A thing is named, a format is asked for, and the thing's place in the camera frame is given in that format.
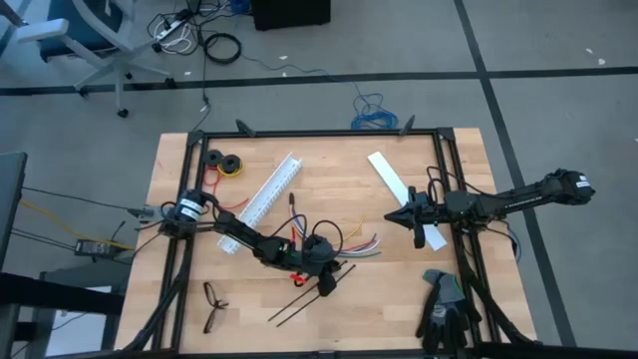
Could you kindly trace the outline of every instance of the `white plastic part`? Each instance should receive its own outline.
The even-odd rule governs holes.
[[[377,170],[377,173],[379,173],[379,176],[381,176],[399,204],[405,205],[408,202],[408,188],[399,179],[397,173],[392,170],[383,155],[379,152],[373,153],[368,156],[368,161]],[[423,226],[423,231],[426,234],[426,241],[433,250],[439,250],[448,244],[435,226],[426,224]]]
[[[33,25],[19,27],[16,30],[18,44],[30,41],[60,37],[67,33],[69,22],[65,19],[50,20]]]
[[[261,187],[257,194],[250,200],[246,208],[237,219],[254,228],[255,225],[266,215],[272,204],[279,195],[286,189],[288,184],[301,169],[301,160],[292,158],[292,153],[279,164],[279,167]],[[241,244],[225,235],[217,243],[223,251],[234,254]]]

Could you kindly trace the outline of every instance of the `black glove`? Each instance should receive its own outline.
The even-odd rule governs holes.
[[[424,350],[427,354],[436,354],[439,343],[443,343],[446,350],[465,348],[469,320],[480,322],[480,314],[468,304],[454,275],[429,269],[424,278],[434,285],[416,333],[417,338],[423,338]]]

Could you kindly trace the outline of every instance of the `blue cable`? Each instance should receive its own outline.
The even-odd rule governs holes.
[[[248,61],[252,61],[252,62],[256,62],[259,65],[263,66],[264,68],[270,70],[270,71],[279,71],[279,70],[283,70],[285,68],[292,68],[295,69],[303,74],[312,74],[312,73],[321,73],[323,76],[327,77],[328,79],[330,79],[332,82],[335,83],[340,83],[340,84],[352,84],[355,87],[355,90],[357,91],[357,97],[355,97],[355,99],[352,101],[352,107],[355,110],[355,113],[357,114],[355,116],[355,118],[352,120],[352,122],[350,123],[350,128],[352,130],[360,130],[360,129],[393,129],[397,123],[399,122],[399,119],[397,119],[397,116],[395,114],[393,114],[392,112],[384,109],[381,105],[383,104],[383,95],[381,95],[380,93],[373,93],[373,94],[362,94],[361,90],[359,89],[359,85],[357,85],[356,82],[354,81],[339,81],[337,79],[335,79],[334,77],[332,77],[332,75],[330,75],[330,73],[328,73],[326,70],[324,69],[312,69],[312,70],[304,70],[296,65],[293,64],[284,64],[278,67],[271,67],[268,66],[266,63],[264,63],[263,61],[259,60],[259,59],[253,59],[251,57],[248,57],[244,54],[241,54],[241,57],[248,60]],[[371,101],[369,101],[368,99],[370,98],[378,98],[379,102],[378,103],[373,103]],[[357,106],[358,103],[363,102],[363,107],[359,107]]]

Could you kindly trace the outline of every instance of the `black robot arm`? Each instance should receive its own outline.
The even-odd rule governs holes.
[[[210,211],[214,221],[199,222],[207,202],[212,204]],[[297,248],[290,239],[277,236],[276,233],[265,236],[250,228],[237,219],[234,213],[223,209],[214,195],[200,190],[185,191],[177,204],[163,216],[164,222],[159,231],[165,235],[179,238],[212,230],[228,235],[250,248],[254,257],[266,266],[296,272],[299,275],[307,274],[306,279],[318,277],[317,288],[322,296],[330,294],[337,285],[332,276],[332,273],[340,268],[335,260],[337,252],[323,236],[312,233],[301,238],[301,247]]]
[[[594,194],[584,174],[567,170],[557,170],[538,182],[498,194],[449,191],[444,203],[434,203],[425,192],[416,192],[410,186],[408,203],[384,218],[414,229],[415,247],[421,248],[425,245],[423,224],[460,222],[482,226],[509,213],[546,203],[586,204]]]

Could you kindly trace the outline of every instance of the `wooden tabletop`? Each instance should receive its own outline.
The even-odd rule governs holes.
[[[466,180],[482,190],[494,192],[494,183],[478,129],[455,129]],[[159,141],[158,155],[149,190],[148,203],[159,205],[175,200],[185,150],[186,134],[165,134]],[[344,233],[353,231],[363,215],[363,225],[346,245],[364,243],[376,233],[382,241],[382,254],[349,259],[356,268],[337,289],[320,298],[296,317],[276,328],[278,320],[305,301],[287,309],[273,322],[270,315],[290,302],[305,288],[296,288],[290,273],[268,268],[240,248],[235,255],[224,253],[216,233],[199,234],[184,312],[181,353],[231,353],[316,350],[374,350],[419,348],[415,329],[427,293],[432,286],[422,279],[423,272],[436,268],[456,273],[457,266],[450,229],[439,230],[448,245],[439,251],[428,246],[414,249],[413,233],[383,220],[383,215],[400,206],[367,156],[381,152],[405,185],[425,190],[427,166],[436,166],[432,138],[396,137],[319,137],[277,139],[212,140],[210,149],[235,154],[245,163],[244,172],[224,179],[217,189],[222,205],[233,205],[252,197],[289,154],[303,160],[303,167],[256,230],[269,234],[289,217],[288,194],[294,192],[296,208],[308,216],[309,225],[320,219],[335,221]],[[191,185],[195,162],[191,166]],[[207,181],[215,173],[207,174]],[[504,230],[493,223],[494,228]],[[329,226],[320,233],[336,241]],[[157,232],[140,234],[138,246]],[[527,302],[509,239],[491,232],[479,235],[491,293],[509,319],[525,335],[534,338]],[[120,321],[117,347],[133,340],[158,303],[167,238],[158,238],[137,255]],[[212,333],[202,328],[210,312],[203,282],[213,284],[218,297],[230,304],[218,313]],[[168,311],[164,346],[172,329],[174,304]],[[485,321],[481,328],[488,338]]]

